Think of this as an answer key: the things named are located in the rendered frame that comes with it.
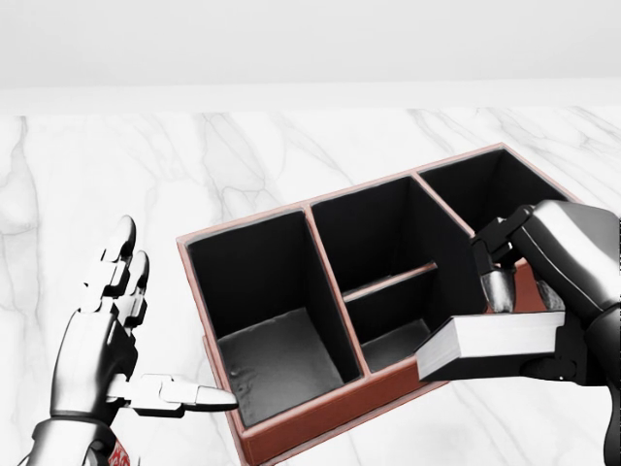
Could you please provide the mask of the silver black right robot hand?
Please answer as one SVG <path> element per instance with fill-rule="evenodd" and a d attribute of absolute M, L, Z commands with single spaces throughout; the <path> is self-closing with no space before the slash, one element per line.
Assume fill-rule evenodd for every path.
<path fill-rule="evenodd" d="M 494 311 L 512 311 L 514 264 L 525 259 L 546 307 L 566 313 L 553 355 L 526 361 L 521 375 L 620 386 L 621 275 L 615 214 L 545 200 L 493 219 L 474 236 L 472 248 Z"/>

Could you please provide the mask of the red-brown desk caddy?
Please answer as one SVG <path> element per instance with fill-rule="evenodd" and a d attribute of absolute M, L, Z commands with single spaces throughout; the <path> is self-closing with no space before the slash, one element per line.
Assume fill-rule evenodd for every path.
<path fill-rule="evenodd" d="M 499 144 L 180 237 L 243 466 L 428 391 L 417 347 L 487 307 L 472 236 L 545 199 L 571 195 Z"/>

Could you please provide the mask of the black book with white pages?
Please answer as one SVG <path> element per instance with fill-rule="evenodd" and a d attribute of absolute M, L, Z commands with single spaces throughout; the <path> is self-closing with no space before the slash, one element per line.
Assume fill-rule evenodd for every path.
<path fill-rule="evenodd" d="M 422 382 L 517 377 L 554 354 L 563 312 L 453 316 L 415 353 Z"/>

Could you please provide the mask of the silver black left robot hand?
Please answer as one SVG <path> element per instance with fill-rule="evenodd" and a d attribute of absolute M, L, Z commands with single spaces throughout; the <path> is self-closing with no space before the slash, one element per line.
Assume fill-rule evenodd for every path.
<path fill-rule="evenodd" d="M 123 216 L 64 333 L 52 378 L 51 414 L 111 423 L 121 408 L 158 417 L 237 409 L 238 400 L 228 391 L 172 375 L 135 375 L 133 331 L 144 321 L 149 276 L 148 256 L 135 243 L 135 222 Z"/>

